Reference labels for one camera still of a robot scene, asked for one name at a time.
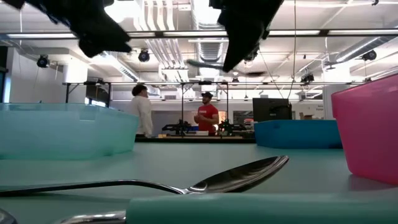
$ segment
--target computer monitor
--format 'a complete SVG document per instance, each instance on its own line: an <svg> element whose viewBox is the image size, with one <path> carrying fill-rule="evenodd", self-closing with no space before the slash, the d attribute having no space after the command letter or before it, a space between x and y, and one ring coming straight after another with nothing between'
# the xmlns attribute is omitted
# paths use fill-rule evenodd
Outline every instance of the computer monitor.
<svg viewBox="0 0 398 224"><path fill-rule="evenodd" d="M292 105L288 99L253 98L254 121L292 119Z"/></svg>

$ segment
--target man in red shirt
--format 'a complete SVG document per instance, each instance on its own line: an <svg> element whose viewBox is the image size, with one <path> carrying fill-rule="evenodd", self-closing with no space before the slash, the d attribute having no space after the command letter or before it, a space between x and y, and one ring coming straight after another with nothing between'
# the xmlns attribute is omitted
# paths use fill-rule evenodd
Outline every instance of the man in red shirt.
<svg viewBox="0 0 398 224"><path fill-rule="evenodd" d="M199 131L208 131L209 136L215 136L216 128L214 125L219 122L218 109L210 103L213 97L210 92L201 95L203 106L199 107L198 115L194 117L194 120L199 124Z"/></svg>

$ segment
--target teal table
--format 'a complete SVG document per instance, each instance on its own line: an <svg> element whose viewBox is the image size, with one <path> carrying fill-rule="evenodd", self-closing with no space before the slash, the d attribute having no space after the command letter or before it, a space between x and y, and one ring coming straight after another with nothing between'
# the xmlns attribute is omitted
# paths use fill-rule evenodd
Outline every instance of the teal table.
<svg viewBox="0 0 398 224"><path fill-rule="evenodd" d="M0 187L113 179L144 179L188 187L232 167L288 155L290 162L248 193L398 198L398 188L355 177L336 149L269 149L255 144L137 143L134 152L92 161L0 161ZM125 210L131 198L170 195L143 187L72 190L0 198L0 207L20 224L51 223L84 213Z"/></svg>

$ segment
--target white shirt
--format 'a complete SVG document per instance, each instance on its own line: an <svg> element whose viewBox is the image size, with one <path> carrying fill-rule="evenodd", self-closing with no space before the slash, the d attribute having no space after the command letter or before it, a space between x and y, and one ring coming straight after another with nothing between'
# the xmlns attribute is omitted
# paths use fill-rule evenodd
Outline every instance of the white shirt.
<svg viewBox="0 0 398 224"><path fill-rule="evenodd" d="M137 134L152 136L152 107L148 98L135 96L130 103L130 113L139 117Z"/></svg>

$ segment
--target person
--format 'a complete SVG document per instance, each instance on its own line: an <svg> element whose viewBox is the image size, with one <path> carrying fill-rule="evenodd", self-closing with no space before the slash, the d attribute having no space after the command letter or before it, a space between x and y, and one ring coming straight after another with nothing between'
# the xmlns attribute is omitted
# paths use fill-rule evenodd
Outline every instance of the person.
<svg viewBox="0 0 398 224"><path fill-rule="evenodd" d="M139 117L136 138L149 138L152 136L152 106L148 99L146 86L138 84L132 89L134 98L131 100L131 114Z"/></svg>
<svg viewBox="0 0 398 224"><path fill-rule="evenodd" d="M198 114L193 118L198 124L199 131L208 131L209 136L216 135L215 124L218 124L218 109L213 106L210 101L213 95L210 92L202 93L203 106L199 107Z"/></svg>

